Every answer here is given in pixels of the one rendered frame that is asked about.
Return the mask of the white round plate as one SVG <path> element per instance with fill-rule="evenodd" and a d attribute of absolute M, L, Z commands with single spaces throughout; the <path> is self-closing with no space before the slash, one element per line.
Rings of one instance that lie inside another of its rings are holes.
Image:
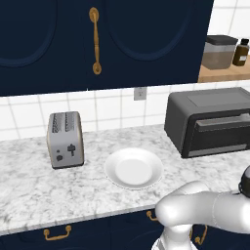
<path fill-rule="evenodd" d="M 106 176 L 127 189 L 149 188 L 163 175 L 163 164 L 154 153 L 137 147 L 119 149 L 104 163 Z"/>

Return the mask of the brown glass bottle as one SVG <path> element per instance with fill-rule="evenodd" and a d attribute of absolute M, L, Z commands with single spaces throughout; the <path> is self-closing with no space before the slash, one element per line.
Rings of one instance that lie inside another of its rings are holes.
<path fill-rule="evenodd" d="M 247 60 L 247 55 L 249 52 L 249 40 L 242 38 L 240 43 L 237 45 L 232 64 L 235 66 L 244 66 Z"/>

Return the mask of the clear jar with black lid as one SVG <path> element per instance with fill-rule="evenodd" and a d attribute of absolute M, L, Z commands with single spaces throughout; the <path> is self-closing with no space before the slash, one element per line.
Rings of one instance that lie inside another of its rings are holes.
<path fill-rule="evenodd" d="M 230 67 L 237 39 L 227 35 L 208 35 L 201 64 L 208 69 Z"/>

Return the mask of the navy wall cupboard door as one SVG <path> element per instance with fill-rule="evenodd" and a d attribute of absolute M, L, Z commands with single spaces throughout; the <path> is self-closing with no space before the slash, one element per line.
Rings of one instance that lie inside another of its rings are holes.
<path fill-rule="evenodd" d="M 80 0 L 0 0 L 0 97 L 87 88 Z"/>
<path fill-rule="evenodd" d="M 85 0 L 82 20 L 91 90 L 195 83 L 214 0 Z M 99 11 L 102 72 L 93 71 Z"/>

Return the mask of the navy drawer front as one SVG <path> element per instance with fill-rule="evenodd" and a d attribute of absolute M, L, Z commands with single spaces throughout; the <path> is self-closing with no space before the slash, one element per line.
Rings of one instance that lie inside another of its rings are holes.
<path fill-rule="evenodd" d="M 108 219 L 3 235 L 0 250 L 110 250 Z"/>
<path fill-rule="evenodd" d="M 146 210 L 110 217 L 111 250 L 151 250 L 163 232 L 163 226 L 152 221 Z"/>

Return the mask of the toaster oven door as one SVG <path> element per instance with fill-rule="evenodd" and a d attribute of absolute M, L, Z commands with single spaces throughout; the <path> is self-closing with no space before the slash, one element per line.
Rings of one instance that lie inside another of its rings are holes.
<path fill-rule="evenodd" d="M 204 156 L 250 148 L 250 114 L 197 120 L 188 156 Z"/>

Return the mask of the wooden shelf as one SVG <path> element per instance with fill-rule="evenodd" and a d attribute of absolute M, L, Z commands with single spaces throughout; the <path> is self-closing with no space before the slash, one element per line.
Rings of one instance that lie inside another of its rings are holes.
<path fill-rule="evenodd" d="M 223 82 L 250 79 L 250 55 L 244 66 L 231 65 L 227 69 L 208 69 L 205 66 L 200 67 L 198 83 Z"/>

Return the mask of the grey wall socket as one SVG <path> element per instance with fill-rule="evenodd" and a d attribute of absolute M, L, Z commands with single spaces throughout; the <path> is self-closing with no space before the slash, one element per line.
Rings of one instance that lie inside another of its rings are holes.
<path fill-rule="evenodd" d="M 134 89 L 134 100 L 144 101 L 146 99 L 147 87 L 137 87 Z"/>

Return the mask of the dark grey toaster oven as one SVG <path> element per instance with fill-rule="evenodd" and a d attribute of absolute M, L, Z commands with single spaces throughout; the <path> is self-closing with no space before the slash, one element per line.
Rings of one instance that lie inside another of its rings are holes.
<path fill-rule="evenodd" d="M 250 114 L 250 93 L 241 87 L 174 92 L 169 95 L 164 130 L 182 158 L 197 120 Z"/>

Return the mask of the silver two-slot toaster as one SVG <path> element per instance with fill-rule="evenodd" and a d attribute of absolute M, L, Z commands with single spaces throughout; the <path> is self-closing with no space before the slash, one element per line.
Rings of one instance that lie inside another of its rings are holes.
<path fill-rule="evenodd" d="M 84 164 L 83 134 L 78 111 L 57 112 L 50 115 L 47 147 L 54 169 Z"/>

